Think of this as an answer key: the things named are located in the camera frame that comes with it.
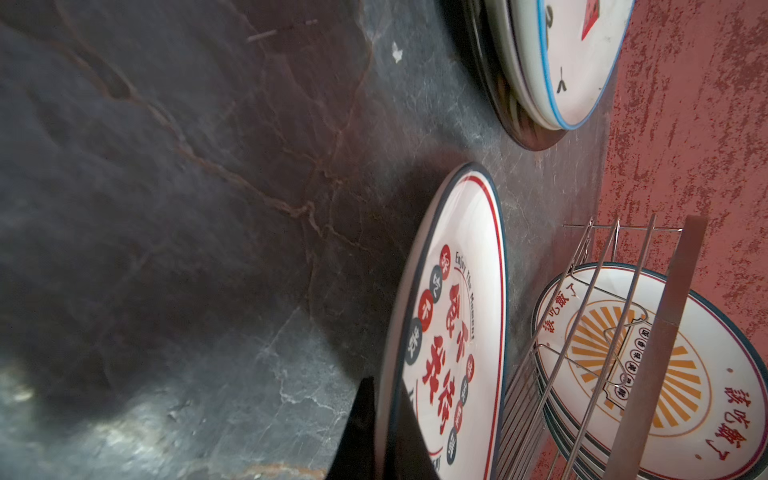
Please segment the orange sunburst plate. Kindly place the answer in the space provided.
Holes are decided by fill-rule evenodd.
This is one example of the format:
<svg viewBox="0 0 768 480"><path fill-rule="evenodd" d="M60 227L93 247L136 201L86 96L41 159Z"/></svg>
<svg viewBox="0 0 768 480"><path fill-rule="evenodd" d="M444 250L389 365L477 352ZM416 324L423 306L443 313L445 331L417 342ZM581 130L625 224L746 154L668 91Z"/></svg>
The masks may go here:
<svg viewBox="0 0 768 480"><path fill-rule="evenodd" d="M550 389L543 406L543 414L558 452L568 461L576 436L582 427L582 416L576 417L566 408L554 387ZM592 422L589 422L572 470L580 479L602 479L608 455L608 450L594 434Z"/></svg>
<svg viewBox="0 0 768 480"><path fill-rule="evenodd" d="M630 265L606 264L601 287L626 287ZM592 422L609 452L633 393L665 277L644 270L635 294L649 323L631 330L619 345L612 372ZM587 402L588 376L565 365L565 397L576 417ZM763 479L767 475L767 369L742 332L697 293L686 300L677 337L651 422L638 475L642 479Z"/></svg>

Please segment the watermelon print white plate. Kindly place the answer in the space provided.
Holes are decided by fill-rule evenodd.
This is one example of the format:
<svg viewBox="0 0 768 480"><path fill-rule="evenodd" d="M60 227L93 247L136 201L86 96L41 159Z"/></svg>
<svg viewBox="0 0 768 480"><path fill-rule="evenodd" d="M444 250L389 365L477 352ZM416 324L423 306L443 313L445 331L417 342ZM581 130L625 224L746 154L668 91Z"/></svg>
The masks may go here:
<svg viewBox="0 0 768 480"><path fill-rule="evenodd" d="M542 117L575 130L598 105L618 60L633 0L512 1L526 87Z"/></svg>

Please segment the dark rimmed patterned plate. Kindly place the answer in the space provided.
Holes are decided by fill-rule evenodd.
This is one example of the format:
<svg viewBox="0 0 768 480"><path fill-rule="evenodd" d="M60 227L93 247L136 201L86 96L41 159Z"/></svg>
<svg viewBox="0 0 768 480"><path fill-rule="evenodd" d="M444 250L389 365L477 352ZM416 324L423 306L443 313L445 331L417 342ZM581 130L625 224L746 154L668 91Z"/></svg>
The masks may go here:
<svg viewBox="0 0 768 480"><path fill-rule="evenodd" d="M519 101L502 68L483 1L463 1L474 65L493 110L505 132L522 148L544 151L566 136L538 124Z"/></svg>

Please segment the red character white plate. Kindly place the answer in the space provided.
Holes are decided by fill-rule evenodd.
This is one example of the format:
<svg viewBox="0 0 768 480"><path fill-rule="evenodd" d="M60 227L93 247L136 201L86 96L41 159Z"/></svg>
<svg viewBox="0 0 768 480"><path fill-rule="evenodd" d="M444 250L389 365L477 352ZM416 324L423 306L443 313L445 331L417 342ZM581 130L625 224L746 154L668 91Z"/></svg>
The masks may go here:
<svg viewBox="0 0 768 480"><path fill-rule="evenodd" d="M439 186L413 240L379 381L374 475L408 394L439 479L488 479L496 459L507 337L507 255L490 173L470 162Z"/></svg>

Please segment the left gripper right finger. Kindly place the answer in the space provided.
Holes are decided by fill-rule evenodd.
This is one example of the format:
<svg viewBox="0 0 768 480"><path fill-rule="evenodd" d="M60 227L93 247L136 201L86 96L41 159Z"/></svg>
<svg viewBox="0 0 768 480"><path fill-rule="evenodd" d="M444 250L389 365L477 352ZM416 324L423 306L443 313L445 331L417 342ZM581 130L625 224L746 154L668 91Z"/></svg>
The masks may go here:
<svg viewBox="0 0 768 480"><path fill-rule="evenodd" d="M438 480L421 429L404 389L393 403L386 437L387 479Z"/></svg>

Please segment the white leaf pattern plate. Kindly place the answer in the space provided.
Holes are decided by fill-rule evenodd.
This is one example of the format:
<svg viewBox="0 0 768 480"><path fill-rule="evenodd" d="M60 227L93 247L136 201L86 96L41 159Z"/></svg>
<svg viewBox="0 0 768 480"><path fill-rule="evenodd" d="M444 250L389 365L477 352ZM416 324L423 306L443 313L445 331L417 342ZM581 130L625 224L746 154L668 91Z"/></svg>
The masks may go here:
<svg viewBox="0 0 768 480"><path fill-rule="evenodd" d="M503 71L511 83L516 99L538 125L550 131L558 131L559 127L547 121L538 111L528 91L515 44L509 1L485 0L484 6Z"/></svg>

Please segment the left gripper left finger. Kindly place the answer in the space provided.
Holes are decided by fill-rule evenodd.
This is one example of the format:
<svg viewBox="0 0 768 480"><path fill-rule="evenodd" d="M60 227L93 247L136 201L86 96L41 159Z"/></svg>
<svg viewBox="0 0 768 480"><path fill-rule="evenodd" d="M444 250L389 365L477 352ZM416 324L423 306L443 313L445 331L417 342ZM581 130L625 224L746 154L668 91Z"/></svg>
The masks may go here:
<svg viewBox="0 0 768 480"><path fill-rule="evenodd" d="M326 480L374 478L375 382L363 378Z"/></svg>

